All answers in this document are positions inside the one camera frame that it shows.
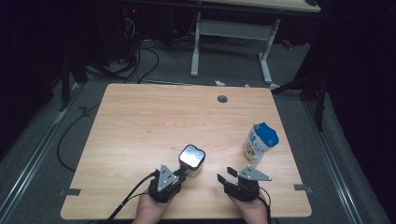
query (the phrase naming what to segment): table top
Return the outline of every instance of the table top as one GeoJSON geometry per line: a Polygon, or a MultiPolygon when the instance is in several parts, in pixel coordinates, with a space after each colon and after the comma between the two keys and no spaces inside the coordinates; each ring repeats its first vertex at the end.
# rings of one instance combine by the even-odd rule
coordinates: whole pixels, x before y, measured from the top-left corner
{"type": "MultiPolygon", "coordinates": [[[[260,181],[272,199],[273,217],[308,217],[311,207],[276,109],[265,88],[110,84],[81,155],[61,215],[65,219],[106,219],[145,176],[165,164],[175,171],[178,155],[192,144],[205,154],[203,170],[188,177],[163,218],[239,218],[217,174],[230,182],[230,166],[250,163],[243,143],[253,124],[266,122],[279,144],[256,169],[272,177],[260,181]],[[218,96],[228,98],[220,103],[218,96]]],[[[149,186],[145,182],[136,193],[149,186]]],[[[137,198],[116,218],[134,218],[137,198]]]]}
{"type": "Polygon", "coordinates": [[[202,2],[232,4],[247,7],[266,7],[302,12],[320,12],[319,6],[310,6],[305,0],[201,0],[202,2]]]}

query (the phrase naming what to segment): plastic container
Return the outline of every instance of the plastic container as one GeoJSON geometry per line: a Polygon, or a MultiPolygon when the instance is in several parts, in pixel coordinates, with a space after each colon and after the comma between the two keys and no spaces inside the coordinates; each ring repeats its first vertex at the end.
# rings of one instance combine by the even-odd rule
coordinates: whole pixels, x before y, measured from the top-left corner
{"type": "Polygon", "coordinates": [[[244,154],[250,162],[259,163],[265,152],[279,143],[276,131],[265,122],[254,124],[244,144],[244,154]]]}

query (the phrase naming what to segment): desk leg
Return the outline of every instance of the desk leg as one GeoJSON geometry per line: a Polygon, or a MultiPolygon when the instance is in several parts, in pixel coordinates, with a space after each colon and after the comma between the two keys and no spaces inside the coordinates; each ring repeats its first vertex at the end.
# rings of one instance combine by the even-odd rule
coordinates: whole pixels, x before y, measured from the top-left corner
{"type": "Polygon", "coordinates": [[[264,53],[259,54],[260,65],[262,66],[262,75],[264,76],[264,81],[267,84],[272,83],[270,70],[268,69],[267,57],[270,52],[271,46],[274,42],[274,38],[276,35],[277,28],[279,27],[280,19],[276,19],[274,25],[271,29],[270,35],[267,40],[267,45],[265,47],[264,53]]]}
{"type": "Polygon", "coordinates": [[[195,28],[195,46],[194,46],[194,52],[192,53],[192,63],[191,63],[192,77],[198,77],[200,34],[201,34],[201,12],[197,12],[197,22],[195,28]]]}

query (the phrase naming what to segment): human arm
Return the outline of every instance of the human arm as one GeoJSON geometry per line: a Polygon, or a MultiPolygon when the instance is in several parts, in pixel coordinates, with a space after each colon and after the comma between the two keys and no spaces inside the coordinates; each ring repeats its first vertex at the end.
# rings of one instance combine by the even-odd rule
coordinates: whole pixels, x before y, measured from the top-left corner
{"type": "Polygon", "coordinates": [[[173,198],[167,203],[157,203],[153,200],[146,190],[142,195],[139,196],[139,201],[136,208],[136,216],[134,217],[133,224],[156,224],[158,223],[166,208],[172,202],[173,198]]]}
{"type": "Polygon", "coordinates": [[[267,208],[260,199],[255,199],[251,202],[241,202],[230,196],[231,201],[239,208],[242,213],[242,218],[247,224],[269,224],[267,220],[267,208]]]}

